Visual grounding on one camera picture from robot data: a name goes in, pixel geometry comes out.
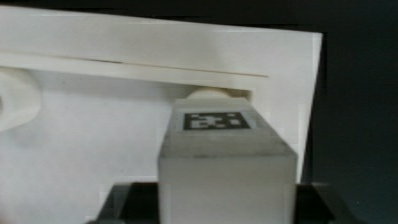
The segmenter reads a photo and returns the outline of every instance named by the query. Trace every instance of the metal block top face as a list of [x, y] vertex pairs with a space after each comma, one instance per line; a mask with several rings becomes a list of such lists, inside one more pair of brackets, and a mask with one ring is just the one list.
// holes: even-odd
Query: metal block top face
[[247, 100], [178, 100], [160, 157], [295, 156]]

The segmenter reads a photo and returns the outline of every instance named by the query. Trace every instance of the white object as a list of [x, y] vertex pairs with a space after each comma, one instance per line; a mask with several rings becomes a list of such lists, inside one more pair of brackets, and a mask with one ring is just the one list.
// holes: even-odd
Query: white object
[[189, 99], [206, 99], [206, 98], [231, 98], [231, 94], [226, 89], [203, 87], [189, 95]]
[[178, 100], [158, 161], [160, 222], [292, 224], [295, 168], [247, 100]]
[[0, 68], [0, 131], [23, 125], [41, 110], [41, 90], [29, 72]]
[[0, 7], [0, 65], [251, 91], [304, 159], [322, 34]]

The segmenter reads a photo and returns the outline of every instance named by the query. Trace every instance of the black base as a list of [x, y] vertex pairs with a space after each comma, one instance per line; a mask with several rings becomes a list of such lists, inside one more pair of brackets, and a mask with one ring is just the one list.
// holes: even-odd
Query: black base
[[[295, 224], [363, 223], [327, 186], [297, 186]], [[160, 224], [158, 184], [116, 185], [89, 224]]]

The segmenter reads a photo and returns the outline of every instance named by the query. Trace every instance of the white curved object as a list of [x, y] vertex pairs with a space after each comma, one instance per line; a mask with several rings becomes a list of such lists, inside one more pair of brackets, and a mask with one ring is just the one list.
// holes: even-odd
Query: white curved object
[[0, 68], [0, 131], [23, 125], [41, 110], [41, 90], [22, 69]]
[[203, 87], [190, 93], [187, 98], [189, 99], [231, 98], [231, 95], [226, 89]]

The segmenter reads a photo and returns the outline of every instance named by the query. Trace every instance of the black background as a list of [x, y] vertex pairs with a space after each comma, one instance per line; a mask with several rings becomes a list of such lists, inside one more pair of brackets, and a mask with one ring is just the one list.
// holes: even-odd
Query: black background
[[395, 0], [0, 1], [325, 34], [304, 182], [327, 182], [357, 217], [398, 223], [398, 2]]

